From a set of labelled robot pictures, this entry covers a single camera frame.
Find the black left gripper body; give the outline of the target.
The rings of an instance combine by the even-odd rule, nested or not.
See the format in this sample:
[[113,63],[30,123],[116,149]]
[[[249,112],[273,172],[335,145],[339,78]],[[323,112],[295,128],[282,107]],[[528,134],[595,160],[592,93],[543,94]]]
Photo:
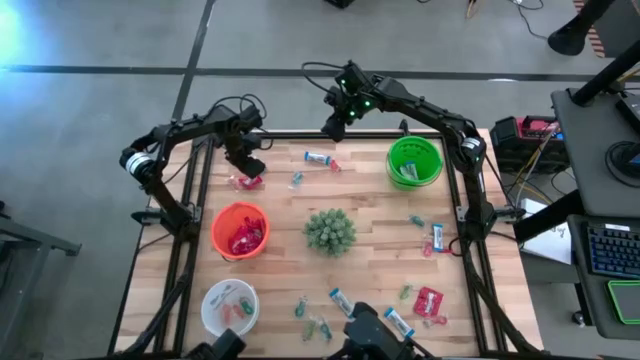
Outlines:
[[249,163],[255,160],[252,152],[260,147],[260,136],[253,133],[231,132],[224,136],[225,157],[230,163]]

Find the black keyboard with blue light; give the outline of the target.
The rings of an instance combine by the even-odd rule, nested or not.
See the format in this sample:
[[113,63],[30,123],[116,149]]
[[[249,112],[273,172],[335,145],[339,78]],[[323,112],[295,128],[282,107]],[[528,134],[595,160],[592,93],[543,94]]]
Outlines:
[[640,228],[588,223],[586,233],[594,274],[640,279]]

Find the grey metal stand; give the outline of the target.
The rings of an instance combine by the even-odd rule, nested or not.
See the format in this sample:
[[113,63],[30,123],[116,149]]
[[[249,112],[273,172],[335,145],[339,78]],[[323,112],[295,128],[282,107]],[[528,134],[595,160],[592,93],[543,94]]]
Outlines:
[[77,256],[82,245],[14,221],[0,200],[0,360],[13,352],[16,334],[52,250]]

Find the faux succulent in patterned pot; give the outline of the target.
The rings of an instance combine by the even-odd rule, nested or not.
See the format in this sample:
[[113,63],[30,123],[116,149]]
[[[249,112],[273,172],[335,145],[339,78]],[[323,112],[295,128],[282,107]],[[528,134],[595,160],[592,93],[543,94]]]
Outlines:
[[341,257],[356,242],[356,229],[342,209],[313,214],[303,228],[307,246],[328,257]]

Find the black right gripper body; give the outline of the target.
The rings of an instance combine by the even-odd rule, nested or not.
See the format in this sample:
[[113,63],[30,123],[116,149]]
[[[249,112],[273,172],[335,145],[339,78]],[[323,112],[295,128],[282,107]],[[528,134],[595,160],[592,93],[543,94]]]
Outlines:
[[353,123],[373,109],[373,100],[366,93],[366,81],[345,75],[336,77],[335,82],[336,86],[331,86],[327,93],[327,104],[340,122]]

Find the black side bracket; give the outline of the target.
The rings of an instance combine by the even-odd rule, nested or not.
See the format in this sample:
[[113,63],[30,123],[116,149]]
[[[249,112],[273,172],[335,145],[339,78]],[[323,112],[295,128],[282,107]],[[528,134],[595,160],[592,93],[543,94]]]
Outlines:
[[[467,206],[457,206],[455,212],[458,222],[466,221],[466,214],[468,212]],[[512,208],[507,206],[496,208],[494,210],[494,214],[497,222],[515,223],[526,214],[526,211],[522,208]]]
[[163,212],[161,209],[152,208],[151,210],[133,212],[131,218],[142,226],[155,225],[162,222]]

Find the white plastic bowl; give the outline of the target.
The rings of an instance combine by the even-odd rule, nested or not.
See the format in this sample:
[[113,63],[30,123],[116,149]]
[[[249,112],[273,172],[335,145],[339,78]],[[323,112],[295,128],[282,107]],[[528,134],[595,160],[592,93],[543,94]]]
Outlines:
[[[247,316],[243,313],[238,300],[248,297],[255,307],[255,313]],[[233,307],[230,327],[225,327],[220,316],[220,307],[228,303]],[[226,279],[212,286],[201,303],[201,319],[205,329],[215,337],[220,337],[226,330],[234,331],[238,336],[245,336],[255,326],[259,317],[260,301],[253,286],[239,279]]]

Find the black aluminium table frame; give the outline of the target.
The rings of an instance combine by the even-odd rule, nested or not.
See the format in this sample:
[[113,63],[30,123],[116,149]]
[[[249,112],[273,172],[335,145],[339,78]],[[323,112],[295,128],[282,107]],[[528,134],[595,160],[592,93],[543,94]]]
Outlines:
[[[253,286],[260,301],[257,323],[245,335],[245,357],[321,358],[344,342],[346,316],[329,297],[339,288],[353,302],[368,303],[378,312],[393,307],[415,330],[415,339],[438,356],[470,356],[481,350],[508,350],[511,341],[492,319],[484,301],[473,292],[459,255],[459,225],[455,209],[467,201],[463,176],[447,166],[432,184],[415,191],[397,189],[386,172],[387,152],[398,137],[395,130],[350,132],[334,142],[318,132],[277,131],[270,149],[260,154],[267,171],[262,185],[235,192],[227,183],[233,169],[221,152],[214,153],[206,208],[215,215],[235,202],[259,206],[268,217],[270,235],[256,257],[224,265],[218,259],[206,266]],[[305,161],[306,152],[328,155],[341,166]],[[297,190],[289,185],[295,172],[304,178]],[[356,242],[341,257],[328,257],[307,246],[303,228],[313,214],[342,209],[356,229]],[[424,228],[412,224],[421,217]],[[422,255],[423,236],[433,243],[432,225],[443,226],[444,250]],[[410,299],[398,295],[405,283],[413,285]],[[446,326],[425,328],[424,317],[413,311],[422,287],[444,295],[439,314]],[[298,299],[308,299],[303,318],[294,316]],[[185,328],[176,306],[165,330],[165,349],[190,350],[175,342]],[[313,338],[303,342],[307,318],[317,321]],[[324,318],[333,339],[326,342],[318,328]]]

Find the black pole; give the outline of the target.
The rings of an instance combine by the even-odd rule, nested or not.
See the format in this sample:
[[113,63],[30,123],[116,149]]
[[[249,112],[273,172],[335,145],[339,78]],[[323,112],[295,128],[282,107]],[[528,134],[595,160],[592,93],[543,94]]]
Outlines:
[[574,190],[544,209],[513,225],[518,243],[524,243],[539,234],[564,223],[570,215],[583,215],[584,206],[580,192]]
[[597,94],[608,88],[619,77],[629,71],[638,61],[640,61],[640,39],[620,56],[615,58],[584,86],[572,93],[572,102],[579,106],[586,105]]

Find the black stand foot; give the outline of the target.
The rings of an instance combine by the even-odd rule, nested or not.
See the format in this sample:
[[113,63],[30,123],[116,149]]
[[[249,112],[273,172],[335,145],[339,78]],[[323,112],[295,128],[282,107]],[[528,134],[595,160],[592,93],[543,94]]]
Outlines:
[[548,46],[562,55],[579,55],[585,47],[589,30],[615,1],[583,0],[583,6],[578,13],[547,38]]

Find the grey desk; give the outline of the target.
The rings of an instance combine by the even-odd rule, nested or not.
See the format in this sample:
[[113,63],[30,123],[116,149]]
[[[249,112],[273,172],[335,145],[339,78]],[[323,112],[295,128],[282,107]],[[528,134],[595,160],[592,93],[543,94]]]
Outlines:
[[567,217],[574,258],[583,292],[584,315],[598,333],[609,339],[640,341],[640,325],[624,325],[617,317],[608,291],[609,277],[591,272],[586,225],[628,225],[640,229],[640,188],[618,182],[605,165],[608,148],[620,141],[640,142],[640,135],[616,109],[619,98],[604,94],[581,107],[566,90],[551,100],[564,133],[565,147],[576,179],[576,193],[584,210]]

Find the black pad with green edge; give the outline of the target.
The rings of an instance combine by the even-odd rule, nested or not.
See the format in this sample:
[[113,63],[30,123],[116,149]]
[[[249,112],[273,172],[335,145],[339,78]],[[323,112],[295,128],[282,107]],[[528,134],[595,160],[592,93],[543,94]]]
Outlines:
[[612,280],[607,288],[618,320],[640,325],[640,280]]

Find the black desktop device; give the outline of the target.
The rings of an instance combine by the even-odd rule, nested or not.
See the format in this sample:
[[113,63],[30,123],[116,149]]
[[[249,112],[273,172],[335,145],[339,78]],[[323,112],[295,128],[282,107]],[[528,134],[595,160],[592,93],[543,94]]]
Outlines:
[[616,103],[620,112],[631,128],[640,135],[640,96],[626,95]]

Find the red and black device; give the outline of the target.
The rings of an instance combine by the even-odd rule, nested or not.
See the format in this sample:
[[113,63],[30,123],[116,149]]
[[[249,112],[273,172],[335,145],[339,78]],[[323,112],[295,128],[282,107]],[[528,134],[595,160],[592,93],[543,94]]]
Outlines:
[[498,120],[490,136],[500,171],[518,173],[551,132],[533,174],[555,174],[570,166],[559,123],[554,117],[538,115]]

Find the white paper sheet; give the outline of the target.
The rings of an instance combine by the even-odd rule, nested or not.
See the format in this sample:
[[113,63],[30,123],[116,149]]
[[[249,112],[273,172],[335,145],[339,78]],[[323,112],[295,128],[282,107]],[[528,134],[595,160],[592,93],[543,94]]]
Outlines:
[[[519,205],[525,211],[523,220],[547,207],[547,205],[529,198],[519,200]],[[522,250],[531,255],[573,265],[572,239],[567,222],[527,239],[522,247]]]

